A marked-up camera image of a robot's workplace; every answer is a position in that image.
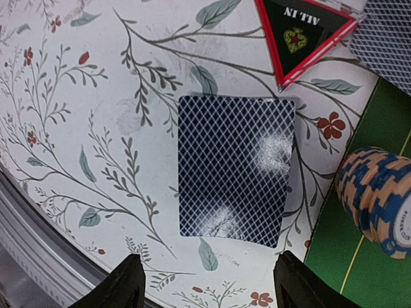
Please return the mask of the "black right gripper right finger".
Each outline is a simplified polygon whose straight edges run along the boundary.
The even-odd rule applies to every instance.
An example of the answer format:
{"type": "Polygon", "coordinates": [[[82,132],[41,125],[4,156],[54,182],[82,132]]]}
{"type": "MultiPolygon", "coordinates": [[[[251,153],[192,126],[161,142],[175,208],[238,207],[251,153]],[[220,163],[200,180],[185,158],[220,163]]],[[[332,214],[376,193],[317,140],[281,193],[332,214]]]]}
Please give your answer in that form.
{"type": "Polygon", "coordinates": [[[346,307],[347,299],[322,281],[292,252],[285,251],[274,267],[278,307],[346,307]]]}

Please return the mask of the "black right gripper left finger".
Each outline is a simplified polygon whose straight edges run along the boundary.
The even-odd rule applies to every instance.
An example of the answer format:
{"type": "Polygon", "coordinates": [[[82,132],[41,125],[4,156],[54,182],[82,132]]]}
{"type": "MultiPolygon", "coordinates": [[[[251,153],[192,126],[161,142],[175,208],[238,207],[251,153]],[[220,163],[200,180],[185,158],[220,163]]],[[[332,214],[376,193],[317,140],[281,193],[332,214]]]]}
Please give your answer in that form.
{"type": "Polygon", "coordinates": [[[144,307],[145,273],[139,254],[128,255],[72,308],[144,307]]]}

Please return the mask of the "blue playing card deck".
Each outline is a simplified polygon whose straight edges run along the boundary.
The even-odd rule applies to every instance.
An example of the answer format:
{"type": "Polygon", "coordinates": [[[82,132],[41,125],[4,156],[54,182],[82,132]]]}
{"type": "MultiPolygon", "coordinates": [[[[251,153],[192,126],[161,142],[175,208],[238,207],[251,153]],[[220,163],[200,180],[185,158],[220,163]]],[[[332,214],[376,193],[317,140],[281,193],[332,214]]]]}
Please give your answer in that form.
{"type": "Polygon", "coordinates": [[[350,51],[372,72],[410,95],[410,0],[367,1],[350,51]]]}

